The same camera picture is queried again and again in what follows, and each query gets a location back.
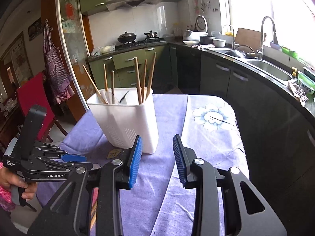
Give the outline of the person's left hand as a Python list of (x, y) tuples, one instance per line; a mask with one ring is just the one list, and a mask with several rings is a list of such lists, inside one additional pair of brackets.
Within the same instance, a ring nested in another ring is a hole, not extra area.
[(32, 200), (37, 191), (36, 182), (27, 183), (23, 181), (21, 177), (11, 172), (8, 168), (2, 167), (1, 168), (1, 189), (10, 191), (12, 186), (24, 188), (24, 192), (22, 193), (22, 198), (27, 201)]

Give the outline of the pink sleeve forearm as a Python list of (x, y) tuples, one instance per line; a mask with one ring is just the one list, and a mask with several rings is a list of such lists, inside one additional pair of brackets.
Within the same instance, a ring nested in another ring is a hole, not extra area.
[(1, 163), (1, 207), (8, 212), (11, 212), (15, 208), (15, 204), (11, 199), (11, 185), (15, 181), (16, 176)]

